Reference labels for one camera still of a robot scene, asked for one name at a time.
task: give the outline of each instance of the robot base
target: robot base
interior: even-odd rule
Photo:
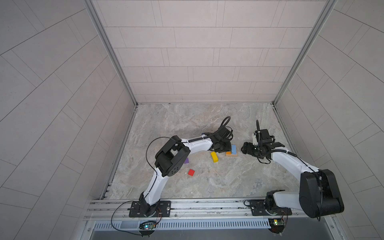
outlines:
[[[163,217],[170,216],[170,201],[159,201],[156,205],[157,205],[157,208],[160,209]],[[140,207],[141,206],[139,201],[132,202],[131,209],[129,211],[129,217],[156,217],[156,210],[153,212],[151,216],[146,216],[140,210]]]
[[[287,207],[278,207],[270,212],[265,207],[265,200],[249,200],[249,206],[251,207],[252,216],[269,216],[269,215],[292,215],[292,211]]]

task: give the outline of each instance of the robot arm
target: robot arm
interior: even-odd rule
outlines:
[[[268,192],[265,205],[269,213],[288,207],[303,210],[306,215],[315,218],[344,211],[335,175],[330,170],[321,170],[301,160],[284,145],[275,142],[274,136],[270,136],[267,129],[260,130],[258,120],[256,125],[253,144],[245,142],[242,152],[279,163],[300,183],[299,193],[283,190]]]
[[[203,133],[200,137],[191,139],[180,139],[178,136],[173,136],[157,152],[155,155],[155,172],[148,188],[139,198],[140,210],[144,215],[150,216],[155,212],[168,178],[180,170],[189,154],[207,150],[230,151],[230,141],[233,135],[232,130],[229,131],[226,128],[230,119],[231,117],[227,116],[214,133]]]

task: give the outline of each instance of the metal vent grille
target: metal vent grille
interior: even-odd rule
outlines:
[[[135,231],[143,220],[113,221],[113,226],[120,230]],[[267,218],[233,219],[167,219],[161,220],[156,230],[199,230],[199,229],[250,229],[271,228]],[[95,231],[114,230],[110,221],[96,221]]]
[[[270,228],[268,220],[257,219],[207,219],[207,220],[179,220],[162,221],[157,230],[187,230],[187,229],[232,229],[232,228]]]

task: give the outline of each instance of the blue block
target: blue block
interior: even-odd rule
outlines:
[[[232,144],[231,154],[233,154],[233,155],[236,155],[236,154],[237,154],[237,152],[236,152],[236,145],[233,145],[233,144]]]

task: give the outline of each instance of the tiled wall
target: tiled wall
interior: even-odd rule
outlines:
[[[134,105],[82,0],[2,0],[0,22],[0,238],[69,239]]]
[[[384,1],[339,0],[277,108],[300,156],[336,175],[350,239],[384,239]]]
[[[266,102],[325,1],[93,0],[138,102]]]

